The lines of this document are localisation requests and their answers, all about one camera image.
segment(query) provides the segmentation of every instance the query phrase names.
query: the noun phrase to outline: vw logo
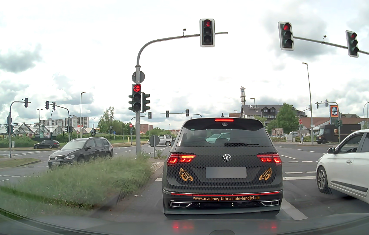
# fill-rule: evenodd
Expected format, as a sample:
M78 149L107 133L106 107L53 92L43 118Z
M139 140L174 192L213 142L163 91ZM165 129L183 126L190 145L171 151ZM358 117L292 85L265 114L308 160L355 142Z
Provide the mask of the vw logo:
M231 160L231 155L226 153L222 156L222 159L224 160L224 162L229 162Z

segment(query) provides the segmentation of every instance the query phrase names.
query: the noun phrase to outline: black car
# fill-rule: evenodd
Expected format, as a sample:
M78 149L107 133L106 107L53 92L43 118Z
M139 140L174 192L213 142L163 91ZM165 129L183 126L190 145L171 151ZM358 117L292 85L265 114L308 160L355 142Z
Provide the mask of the black car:
M213 134L230 133L214 143ZM283 199L282 161L259 120L187 120L172 143L163 171L168 214L278 214Z
M45 140L42 141L40 143L36 143L34 144L34 148L59 148L60 147L60 143L58 141L53 141L53 140Z
M113 155L114 148L103 137L74 139L50 155L48 167L84 162L96 157L111 157Z

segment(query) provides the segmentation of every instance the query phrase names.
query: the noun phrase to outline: chimney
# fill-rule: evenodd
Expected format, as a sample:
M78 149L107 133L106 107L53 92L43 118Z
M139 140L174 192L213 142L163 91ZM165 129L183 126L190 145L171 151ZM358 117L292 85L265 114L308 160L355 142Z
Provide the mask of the chimney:
M241 105L245 105L245 87L241 87Z

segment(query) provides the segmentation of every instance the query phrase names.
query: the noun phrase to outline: brake light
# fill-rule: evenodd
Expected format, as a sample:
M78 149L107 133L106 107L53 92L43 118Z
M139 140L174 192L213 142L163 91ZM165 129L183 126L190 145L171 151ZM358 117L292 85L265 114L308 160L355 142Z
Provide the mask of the brake light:
M270 154L257 154L257 157L262 162L274 162L276 165L281 165L282 160L278 153L270 153Z
M217 118L215 119L215 122L233 122L234 119L227 119L227 118Z
M167 165L174 166L177 162L191 162L195 157L195 154L171 153Z

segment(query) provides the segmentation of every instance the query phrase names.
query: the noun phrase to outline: sky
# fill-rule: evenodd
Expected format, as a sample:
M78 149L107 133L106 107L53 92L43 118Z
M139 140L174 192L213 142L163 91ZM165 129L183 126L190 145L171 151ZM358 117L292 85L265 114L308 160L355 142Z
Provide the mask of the sky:
M48 119L45 101L72 115L98 119L115 108L115 118L134 117L128 110L132 74L140 48L155 39L199 33L199 20L215 20L213 48L199 38L157 42L141 54L142 91L150 94L152 119L141 124L179 129L185 115L227 115L240 110L240 87L246 104L309 105L308 63L314 117L337 102L342 113L363 117L369 101L369 56L295 39L294 51L280 50L277 23L292 24L293 35L346 45L345 30L357 33L358 47L369 52L368 1L115 1L0 0L0 123L12 101L29 99L28 108L12 106L12 122ZM52 119L67 117L57 108Z

